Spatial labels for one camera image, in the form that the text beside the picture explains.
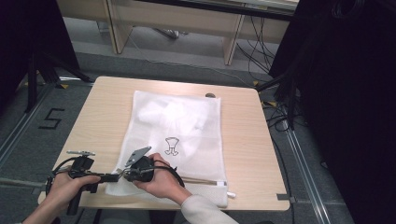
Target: gray carpet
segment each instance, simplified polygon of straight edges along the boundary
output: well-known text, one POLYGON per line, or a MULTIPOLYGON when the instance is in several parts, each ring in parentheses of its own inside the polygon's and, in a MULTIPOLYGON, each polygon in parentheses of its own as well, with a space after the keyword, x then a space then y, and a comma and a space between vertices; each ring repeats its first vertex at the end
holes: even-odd
MULTIPOLYGON (((101 75, 117 77, 138 77, 146 79, 171 80, 179 82, 193 82, 213 85, 248 87, 255 80, 248 72, 234 70, 220 70, 235 77, 223 75, 210 69, 200 69, 188 66, 170 66, 161 63, 149 63, 136 59, 122 59, 110 56, 99 56, 86 53, 78 53, 78 61, 81 70, 90 77, 101 75)), ((60 70, 61 76, 68 73, 60 70)), ((46 177, 55 163, 59 151, 62 149, 67 135, 82 108, 91 87, 81 82, 69 82, 66 89, 53 89, 39 108, 35 118, 30 123, 21 141, 13 149, 7 161, 1 167, 0 177, 45 182, 46 177), (61 119, 56 129, 40 129, 54 125, 53 120, 45 120, 52 108, 60 108, 64 111, 54 111, 53 116, 61 119)), ((260 97, 262 100, 273 100, 275 89, 264 91, 260 97)), ((22 116, 26 100, 26 87, 22 87, 0 118, 0 143, 10 133, 18 119, 22 116)), ((274 109, 264 109, 266 118, 274 114, 274 109)), ((305 127, 304 119, 297 118, 300 124, 296 124, 296 132, 300 144, 304 150, 307 163, 312 176, 318 185, 322 199, 330 215, 332 223, 353 223, 347 207, 343 203, 329 172, 320 165, 321 157, 317 146, 312 139, 309 128, 305 127)), ((276 151, 282 175, 290 182, 291 196, 295 197, 296 203, 285 212, 239 212, 232 211, 230 216, 240 223, 259 223, 265 220, 274 223, 318 223, 317 216, 309 200, 304 181, 301 178, 296 160, 290 150, 290 144, 284 132, 279 132, 275 127, 270 129, 279 146, 276 151), (282 156, 287 175, 281 164, 282 156)), ((36 207, 37 195, 33 194, 32 188, 10 187, 1 185, 0 192, 0 223, 14 223, 23 220, 36 207)), ((95 211, 87 209, 79 223, 92 223, 95 211)), ((62 216, 63 223, 74 223, 76 217, 62 216)))

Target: floor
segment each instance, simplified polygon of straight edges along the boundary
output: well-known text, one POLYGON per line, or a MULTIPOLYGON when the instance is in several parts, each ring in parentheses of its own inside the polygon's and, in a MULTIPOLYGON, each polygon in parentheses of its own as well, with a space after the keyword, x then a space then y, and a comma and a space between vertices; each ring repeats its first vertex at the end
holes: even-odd
MULTIPOLYGON (((95 21, 67 18, 64 21, 77 53, 81 71, 90 77, 100 75, 139 77, 245 88, 253 88, 254 81, 263 83, 271 79, 258 65, 249 62, 240 49, 235 51, 233 63, 225 65, 221 38, 217 36, 184 34, 174 40, 151 28, 135 27, 122 54, 116 55, 111 47, 109 33, 106 29, 102 29, 103 26, 99 29, 95 21)), ((241 49, 249 55, 252 51, 250 45, 254 46, 255 43, 255 41, 248 43, 246 40, 238 40, 241 49)), ((266 47, 276 54, 276 44, 266 44, 266 47)), ((262 54, 257 51, 251 55, 260 62, 264 61, 262 54)), ((59 74, 70 77, 65 71, 59 71, 59 74)), ((46 179, 46 171, 49 171, 56 161, 56 152, 62 149, 78 116, 78 111, 91 89, 90 86, 78 81, 65 83, 69 84, 67 89, 55 88, 48 93, 42 106, 37 109, 35 117, 27 124, 23 137, 12 148, 7 159, 0 163, 2 178, 33 183, 46 179), (38 130, 37 127, 47 125, 43 120, 52 108, 66 108, 62 113, 63 125, 52 132, 38 130)), ((44 92, 47 87, 43 85, 39 88, 44 92)), ((261 92, 262 101, 273 102, 275 90, 276 87, 273 87, 261 92)), ((6 137, 23 117, 25 97, 26 87, 22 86, 9 109, 1 115, 0 143, 6 141, 6 137)), ((292 207, 283 212, 235 211, 230 212, 229 215, 240 223, 259 223, 264 220, 273 223, 302 224, 354 223, 331 174, 321 163, 319 150, 309 132, 309 124, 304 121, 304 116, 295 118, 294 132, 284 132, 286 124, 281 120, 284 114, 280 105, 282 104, 278 103, 276 107, 264 105, 263 113, 274 138, 276 155, 285 186, 290 193, 292 207), (290 141, 297 142, 298 148, 293 148, 290 141)), ((303 113, 301 109, 296 112, 298 115, 303 113)), ((36 187, 10 186, 2 179, 0 188, 2 188, 1 223, 21 221, 35 208, 36 187)), ((94 214, 94 210, 86 209, 79 223, 92 223, 94 214)), ((78 222, 77 217, 62 216, 62 220, 63 223, 78 222)))

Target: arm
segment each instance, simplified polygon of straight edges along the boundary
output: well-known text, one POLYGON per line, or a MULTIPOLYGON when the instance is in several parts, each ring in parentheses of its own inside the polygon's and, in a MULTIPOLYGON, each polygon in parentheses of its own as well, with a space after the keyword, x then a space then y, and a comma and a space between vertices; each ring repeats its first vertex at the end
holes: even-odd
MULTIPOLYGON (((166 162, 160 154, 155 153, 150 158, 155 161, 166 162)), ((221 212, 218 207, 208 199, 192 195, 187 189, 181 187, 177 180, 166 170, 155 170, 154 177, 150 182, 134 182, 140 189, 158 198, 168 198, 181 206, 184 217, 194 223, 237 223, 232 218, 221 212)))
POLYGON ((72 179, 67 173, 57 174, 47 198, 23 221, 23 224, 51 223, 62 210, 67 208, 82 186, 99 181, 100 177, 96 175, 72 179))

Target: sleeve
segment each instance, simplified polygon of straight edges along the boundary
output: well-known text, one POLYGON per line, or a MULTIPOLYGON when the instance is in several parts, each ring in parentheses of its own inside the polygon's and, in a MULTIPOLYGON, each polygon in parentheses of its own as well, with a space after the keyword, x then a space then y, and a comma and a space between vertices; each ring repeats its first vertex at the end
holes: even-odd
POLYGON ((191 224, 237 223, 221 212, 215 204, 200 195, 191 195, 184 201, 181 205, 181 213, 191 224))

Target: printed logo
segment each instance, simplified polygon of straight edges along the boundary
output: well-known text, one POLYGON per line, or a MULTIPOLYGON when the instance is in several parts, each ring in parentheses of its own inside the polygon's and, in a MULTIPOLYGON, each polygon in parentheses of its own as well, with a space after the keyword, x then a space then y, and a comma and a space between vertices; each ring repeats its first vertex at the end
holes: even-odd
POLYGON ((168 143, 169 149, 165 150, 165 153, 167 155, 172 154, 173 156, 176 156, 178 152, 176 151, 176 145, 178 143, 178 138, 176 137, 168 137, 165 138, 165 141, 168 143))

